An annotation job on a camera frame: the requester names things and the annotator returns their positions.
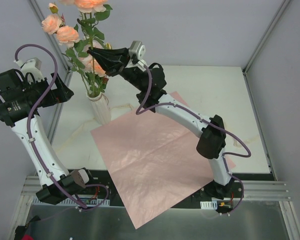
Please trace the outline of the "pink rose stem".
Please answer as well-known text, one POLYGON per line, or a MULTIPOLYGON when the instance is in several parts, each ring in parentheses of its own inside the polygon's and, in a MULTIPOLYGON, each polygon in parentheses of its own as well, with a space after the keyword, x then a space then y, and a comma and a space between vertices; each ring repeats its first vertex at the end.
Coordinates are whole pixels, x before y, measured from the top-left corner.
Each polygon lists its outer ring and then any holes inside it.
POLYGON ((79 18, 75 29, 81 29, 84 42, 88 47, 93 47, 96 40, 104 46, 105 35, 98 28, 99 22, 109 18, 113 8, 107 4, 107 0, 59 0, 65 6, 75 6, 79 11, 79 18))
POLYGON ((86 89, 86 93, 87 87, 85 81, 82 79, 83 69, 85 68, 85 66, 78 60, 78 57, 87 57, 89 55, 87 53, 89 47, 90 45, 88 44, 87 40, 80 40, 78 43, 74 44, 74 47, 68 48, 65 53, 62 54, 71 64, 71 70, 80 74, 81 80, 83 81, 86 89))
POLYGON ((87 94, 90 98, 96 98, 105 93, 109 78, 100 64, 89 54, 86 57, 78 57, 84 65, 82 79, 85 82, 87 94))
POLYGON ((59 8, 55 3, 49 3, 48 9, 50 14, 41 22, 42 30, 50 36, 55 35, 60 45, 73 48, 80 41, 78 31, 66 25, 65 18, 59 14, 59 8))

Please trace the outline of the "white ribbed ceramic vase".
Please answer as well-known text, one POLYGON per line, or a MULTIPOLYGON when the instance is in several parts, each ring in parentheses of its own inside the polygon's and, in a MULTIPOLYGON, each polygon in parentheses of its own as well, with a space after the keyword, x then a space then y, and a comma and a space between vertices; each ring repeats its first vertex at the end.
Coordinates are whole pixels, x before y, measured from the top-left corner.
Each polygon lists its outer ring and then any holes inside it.
POLYGON ((87 95, 87 98, 91 103, 95 120, 101 125, 108 124, 112 120, 108 98, 102 92, 96 97, 87 95))

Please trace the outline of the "pink wrapping paper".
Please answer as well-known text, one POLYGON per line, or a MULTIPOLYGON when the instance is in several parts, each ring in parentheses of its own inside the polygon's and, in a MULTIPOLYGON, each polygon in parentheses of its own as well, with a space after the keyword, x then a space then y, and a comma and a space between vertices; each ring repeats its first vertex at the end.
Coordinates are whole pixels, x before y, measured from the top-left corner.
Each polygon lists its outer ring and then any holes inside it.
POLYGON ((213 180, 199 139, 163 115, 129 112, 91 135, 135 228, 213 180))

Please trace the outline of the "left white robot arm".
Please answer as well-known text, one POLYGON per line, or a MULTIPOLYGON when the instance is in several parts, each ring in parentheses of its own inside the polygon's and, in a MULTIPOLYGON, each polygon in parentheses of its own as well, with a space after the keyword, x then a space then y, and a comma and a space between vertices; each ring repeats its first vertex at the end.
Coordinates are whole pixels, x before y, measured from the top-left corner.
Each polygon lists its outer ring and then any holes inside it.
POLYGON ((96 183, 91 173, 86 168, 68 171, 52 148, 38 113, 38 108, 64 103, 74 93, 52 73, 56 89, 44 95, 49 88, 47 79, 29 83, 29 75, 17 69, 0 73, 0 121, 21 140, 35 166, 41 185, 36 197, 57 205, 80 192, 92 194, 96 183))

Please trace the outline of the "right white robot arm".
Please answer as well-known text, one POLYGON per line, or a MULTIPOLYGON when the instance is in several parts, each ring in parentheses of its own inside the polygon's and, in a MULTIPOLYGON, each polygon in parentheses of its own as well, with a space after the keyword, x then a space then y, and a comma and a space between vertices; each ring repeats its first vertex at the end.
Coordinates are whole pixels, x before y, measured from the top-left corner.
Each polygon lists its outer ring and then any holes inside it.
POLYGON ((137 115, 147 111, 161 114, 187 128, 198 138, 196 151, 208 159, 213 174, 213 180, 204 186, 207 195, 222 200, 232 193, 235 179, 222 159, 226 130, 219 115, 205 118, 168 94, 164 89, 167 84, 164 68, 157 62, 147 65, 127 48, 89 47, 87 52, 106 75, 119 75, 140 91, 136 95, 140 104, 137 115))

